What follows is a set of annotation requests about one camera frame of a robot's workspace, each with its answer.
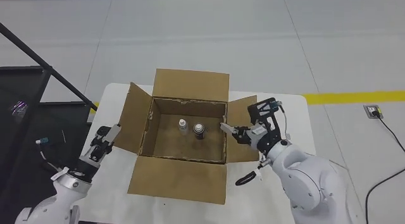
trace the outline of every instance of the yellow tape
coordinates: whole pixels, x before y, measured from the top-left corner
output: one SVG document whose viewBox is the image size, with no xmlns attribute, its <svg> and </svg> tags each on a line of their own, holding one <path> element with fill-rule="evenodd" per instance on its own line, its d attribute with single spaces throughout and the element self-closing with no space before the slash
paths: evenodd
<svg viewBox="0 0 405 224">
<path fill-rule="evenodd" d="M 99 107 L 99 104 L 100 104 L 100 103 L 99 103 L 99 102 L 94 102 L 94 104 L 95 104 L 97 107 Z M 96 111 L 94 111 L 93 109 L 91 109 L 91 110 L 90 110 L 90 113 L 96 113 Z"/>
<path fill-rule="evenodd" d="M 308 105 L 314 104 L 352 104 L 405 101 L 405 91 L 376 91 L 355 93 L 304 94 Z"/>
</svg>

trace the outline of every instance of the white bottle cap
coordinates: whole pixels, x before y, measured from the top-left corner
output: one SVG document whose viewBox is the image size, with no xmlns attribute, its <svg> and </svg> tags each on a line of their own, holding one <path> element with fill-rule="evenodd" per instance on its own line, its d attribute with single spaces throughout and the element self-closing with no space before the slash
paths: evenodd
<svg viewBox="0 0 405 224">
<path fill-rule="evenodd" d="M 185 126 L 185 120 L 180 119 L 180 121 L 178 122 L 178 124 L 179 124 L 181 127 L 184 127 L 184 126 Z"/>
<path fill-rule="evenodd" d="M 200 132 L 200 131 L 203 130 L 202 127 L 203 127 L 203 126 L 202 126 L 201 124 L 196 124 L 196 125 L 194 126 L 194 129 L 195 129 L 197 132 Z"/>
</svg>

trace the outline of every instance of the box flap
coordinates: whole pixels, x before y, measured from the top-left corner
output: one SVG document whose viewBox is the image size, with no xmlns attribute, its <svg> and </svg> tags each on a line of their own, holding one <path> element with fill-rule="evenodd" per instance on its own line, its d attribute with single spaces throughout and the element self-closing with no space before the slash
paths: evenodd
<svg viewBox="0 0 405 224">
<path fill-rule="evenodd" d="M 228 102 L 229 74 L 158 68 L 153 96 Z"/>
<path fill-rule="evenodd" d="M 114 146 L 136 154 L 139 152 L 151 101 L 148 93 L 131 82 L 120 118 L 121 131 Z"/>
<path fill-rule="evenodd" d="M 257 103 L 257 96 L 245 97 L 228 103 L 227 123 L 233 127 L 251 125 L 247 107 Z M 258 161 L 259 152 L 252 150 L 248 145 L 238 144 L 235 138 L 227 134 L 227 163 L 241 161 Z"/>
<path fill-rule="evenodd" d="M 138 156 L 129 194 L 225 203 L 227 167 Z"/>
</svg>

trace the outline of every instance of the metal pole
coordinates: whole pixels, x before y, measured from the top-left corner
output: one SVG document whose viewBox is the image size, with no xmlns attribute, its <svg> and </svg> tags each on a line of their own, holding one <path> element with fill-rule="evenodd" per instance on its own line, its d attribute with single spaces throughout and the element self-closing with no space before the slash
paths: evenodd
<svg viewBox="0 0 405 224">
<path fill-rule="evenodd" d="M 97 111 L 97 106 L 92 103 L 87 97 L 85 97 L 78 89 L 75 88 L 71 83 L 69 83 L 64 77 L 61 76 L 51 65 L 46 63 L 38 54 L 36 54 L 31 48 L 29 48 L 24 42 L 21 41 L 16 35 L 14 35 L 10 30 L 7 29 L 2 23 L 0 23 L 0 33 L 3 34 L 8 40 L 10 40 L 14 45 L 20 48 L 26 55 L 30 56 L 34 61 L 36 61 L 41 67 L 49 70 L 51 74 L 60 81 L 64 86 L 66 86 L 70 91 L 72 91 L 76 96 L 83 100 L 86 104 Z"/>
</svg>

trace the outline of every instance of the table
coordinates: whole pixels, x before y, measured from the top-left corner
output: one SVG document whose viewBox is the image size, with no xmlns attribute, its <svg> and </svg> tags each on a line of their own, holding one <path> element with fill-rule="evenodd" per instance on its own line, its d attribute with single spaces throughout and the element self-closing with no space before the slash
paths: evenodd
<svg viewBox="0 0 405 224">
<path fill-rule="evenodd" d="M 140 85 L 151 94 L 153 86 Z M 129 84 L 109 84 L 101 98 L 83 154 L 97 129 L 118 123 Z M 287 115 L 287 133 L 293 144 L 315 154 L 306 100 L 298 95 L 230 91 L 229 100 L 257 95 L 258 101 L 275 97 L 283 102 Z M 276 114 L 284 135 L 284 117 Z M 117 147 L 107 155 L 86 198 L 78 201 L 80 220 L 110 224 L 121 223 L 276 223 L 293 224 L 290 204 L 279 178 L 271 168 L 262 169 L 263 180 L 255 179 L 241 187 L 235 181 L 257 167 L 257 162 L 227 164 L 225 205 L 127 194 L 137 155 Z"/>
</svg>

